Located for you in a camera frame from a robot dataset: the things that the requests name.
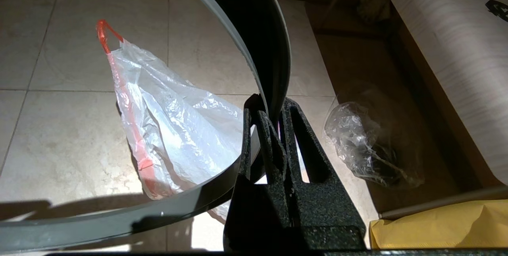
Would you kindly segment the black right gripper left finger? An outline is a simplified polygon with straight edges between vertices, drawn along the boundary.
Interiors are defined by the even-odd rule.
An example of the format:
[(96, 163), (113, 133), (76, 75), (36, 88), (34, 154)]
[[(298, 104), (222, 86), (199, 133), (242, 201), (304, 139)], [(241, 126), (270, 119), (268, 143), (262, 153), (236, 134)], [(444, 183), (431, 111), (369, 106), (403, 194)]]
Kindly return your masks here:
[[(239, 169), (224, 227), (225, 250), (276, 250), (291, 225), (284, 188), (287, 167), (285, 150), (270, 121), (260, 95), (244, 104), (244, 128)], [(260, 135), (261, 165), (267, 184), (258, 184), (252, 174), (252, 135)]]

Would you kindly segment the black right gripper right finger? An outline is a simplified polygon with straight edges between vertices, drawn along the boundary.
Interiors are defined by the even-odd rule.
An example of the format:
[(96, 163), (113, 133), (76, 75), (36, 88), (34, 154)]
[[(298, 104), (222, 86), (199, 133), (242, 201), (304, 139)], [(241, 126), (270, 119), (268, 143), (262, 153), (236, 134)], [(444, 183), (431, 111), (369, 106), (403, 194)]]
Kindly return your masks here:
[(280, 122), (292, 231), (310, 250), (365, 250), (365, 224), (297, 102), (285, 99)]

